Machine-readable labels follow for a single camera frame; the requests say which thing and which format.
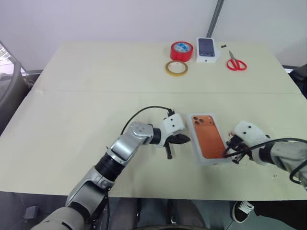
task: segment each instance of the gray pants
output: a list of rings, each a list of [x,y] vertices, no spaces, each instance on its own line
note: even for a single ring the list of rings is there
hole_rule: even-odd
[[[162,199],[143,199],[142,203],[140,211],[138,199],[121,198],[112,216],[110,230],[132,230],[136,227],[171,224],[206,229],[199,210],[190,200],[169,200],[165,205]]]

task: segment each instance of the chair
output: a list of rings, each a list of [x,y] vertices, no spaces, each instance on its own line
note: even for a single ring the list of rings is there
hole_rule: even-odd
[[[14,73],[12,75],[3,75],[0,78],[2,93],[0,93],[0,135],[6,125],[14,115],[20,103],[29,92],[21,75],[21,64],[14,64]]]

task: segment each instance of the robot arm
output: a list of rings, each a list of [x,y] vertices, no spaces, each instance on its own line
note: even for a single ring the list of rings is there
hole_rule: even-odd
[[[86,223],[99,217],[106,205],[107,192],[139,146],[155,144],[163,147],[168,138],[175,138],[174,135],[184,128],[179,114],[163,120],[159,128],[140,122],[131,123],[127,132],[107,149],[70,192],[65,207],[54,211],[33,230],[83,230]]]
[[[307,190],[307,141],[297,138],[271,140],[253,123],[241,121],[231,132],[233,137],[227,142],[229,146],[224,157],[234,157],[239,164],[245,155],[260,165],[275,164],[290,173],[290,180],[301,184]],[[237,152],[226,155],[229,149]]]

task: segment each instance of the orange phone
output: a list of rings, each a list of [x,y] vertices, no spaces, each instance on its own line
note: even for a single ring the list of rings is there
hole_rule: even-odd
[[[192,122],[203,157],[223,158],[225,146],[212,116],[195,115],[192,117]]]

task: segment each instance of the shoe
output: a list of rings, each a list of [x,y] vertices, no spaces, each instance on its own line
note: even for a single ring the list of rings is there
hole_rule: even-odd
[[[232,219],[237,223],[243,223],[249,216],[249,213],[254,210],[253,206],[248,201],[237,201],[232,207]]]

